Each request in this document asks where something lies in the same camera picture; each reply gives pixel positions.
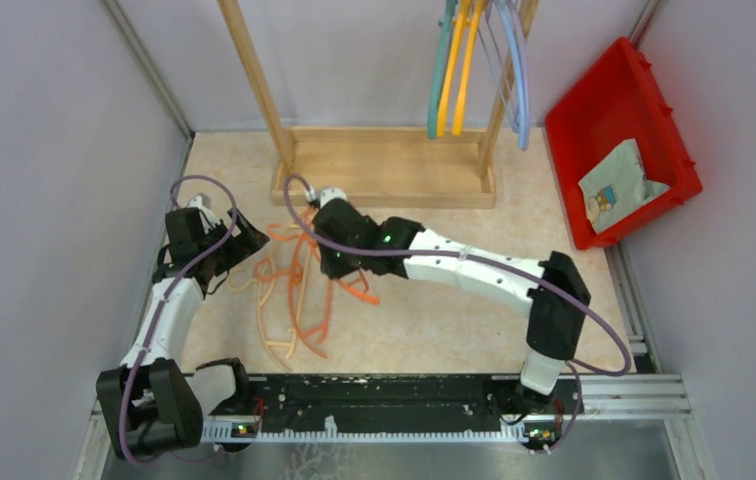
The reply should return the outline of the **orange plastic hanger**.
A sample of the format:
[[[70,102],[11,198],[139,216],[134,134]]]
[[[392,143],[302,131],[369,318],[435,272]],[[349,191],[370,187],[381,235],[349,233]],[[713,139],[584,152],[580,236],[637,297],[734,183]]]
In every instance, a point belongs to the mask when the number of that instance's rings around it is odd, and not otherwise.
[[[256,298],[256,323],[262,345],[270,357],[285,371],[290,368],[285,361],[290,360],[299,346],[304,346],[309,352],[320,359],[327,359],[328,355],[319,347],[320,341],[309,339],[314,331],[308,332],[302,328],[302,317],[307,299],[308,280],[311,266],[317,261],[311,254],[310,236],[303,233],[297,225],[269,224],[266,234],[272,241],[271,250],[254,267],[252,276],[258,285]],[[276,263],[276,252],[280,246],[292,245],[290,263],[279,267]],[[289,326],[286,329],[287,340],[270,339],[267,333],[264,308],[271,300],[278,284],[286,286],[286,304],[289,315]]]
[[[311,230],[313,229],[313,218],[316,212],[318,212],[317,209],[312,209],[310,210],[310,212],[303,212],[305,215],[307,215],[305,216],[305,219],[307,219],[307,224],[310,226]],[[320,273],[322,273],[322,275],[326,277],[326,280],[328,282],[325,300],[326,316],[330,315],[329,312],[331,311],[333,306],[333,294],[336,287],[340,287],[346,294],[353,296],[354,298],[368,305],[380,305],[381,300],[377,296],[369,294],[370,286],[362,271],[357,272],[357,276],[354,278],[354,280],[345,281],[341,279],[330,279],[330,277],[328,277],[322,270],[323,267],[321,267],[320,245],[316,242],[315,239],[309,240],[309,245],[312,256],[315,258],[317,263],[320,264]]]

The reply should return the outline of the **yellow plastic hanger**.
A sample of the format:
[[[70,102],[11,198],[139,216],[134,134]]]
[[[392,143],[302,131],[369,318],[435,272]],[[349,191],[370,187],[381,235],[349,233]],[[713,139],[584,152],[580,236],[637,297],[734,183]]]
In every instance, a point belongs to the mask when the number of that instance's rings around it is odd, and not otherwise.
[[[484,11],[488,1],[470,1],[467,26],[462,34],[457,64],[454,70],[453,83],[457,85],[454,113],[451,123],[451,134],[459,136],[465,127],[468,104],[468,91],[471,79],[472,64],[476,49],[476,38]]]
[[[456,12],[452,20],[453,31],[451,34],[451,42],[448,53],[448,61],[442,95],[439,102],[437,138],[443,137],[446,133],[450,104],[449,98],[454,78],[454,70],[457,64],[461,37],[467,26],[467,17],[469,14],[470,4],[470,1],[457,1]]]

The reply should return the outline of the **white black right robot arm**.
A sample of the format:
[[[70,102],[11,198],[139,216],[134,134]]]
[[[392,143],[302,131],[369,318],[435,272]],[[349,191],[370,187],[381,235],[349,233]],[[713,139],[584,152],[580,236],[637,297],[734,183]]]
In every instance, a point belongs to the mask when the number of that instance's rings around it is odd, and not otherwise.
[[[557,378],[575,357],[591,294],[572,258],[496,255],[455,242],[401,217],[376,223],[342,196],[314,200],[313,230],[321,271],[339,279],[355,271],[429,281],[501,302],[528,320],[517,398],[530,412],[556,398]]]

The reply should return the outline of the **teal plastic hanger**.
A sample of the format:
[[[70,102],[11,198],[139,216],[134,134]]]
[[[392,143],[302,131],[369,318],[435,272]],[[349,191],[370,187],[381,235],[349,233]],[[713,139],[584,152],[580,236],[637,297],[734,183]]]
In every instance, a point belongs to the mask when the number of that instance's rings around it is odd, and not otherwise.
[[[437,138],[439,102],[442,95],[445,72],[447,68],[451,34],[453,31],[452,20],[455,15],[456,8],[456,0],[446,0],[444,3],[442,17],[438,21],[438,26],[440,27],[440,36],[438,40],[435,64],[431,78],[426,123],[427,138],[431,140]]]

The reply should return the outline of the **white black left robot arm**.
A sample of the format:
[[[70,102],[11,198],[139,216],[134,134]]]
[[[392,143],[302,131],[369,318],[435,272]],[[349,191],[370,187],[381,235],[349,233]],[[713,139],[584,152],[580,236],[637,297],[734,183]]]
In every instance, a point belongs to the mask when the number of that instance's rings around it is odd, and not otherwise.
[[[185,374],[179,360],[213,281],[261,251],[268,236],[238,209],[219,218],[190,204],[165,216],[168,242],[157,257],[151,303],[131,350],[99,374],[97,400],[114,454],[128,462],[197,446],[204,419],[223,407],[246,411],[254,388],[244,365],[226,358]]]

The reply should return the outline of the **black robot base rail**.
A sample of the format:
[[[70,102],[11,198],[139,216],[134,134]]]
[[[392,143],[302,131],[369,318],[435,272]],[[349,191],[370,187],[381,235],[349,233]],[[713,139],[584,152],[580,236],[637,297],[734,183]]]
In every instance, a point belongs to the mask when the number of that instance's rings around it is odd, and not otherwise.
[[[516,375],[268,374],[203,424],[202,441],[252,444],[513,444],[547,452],[583,413],[581,384],[539,394]]]

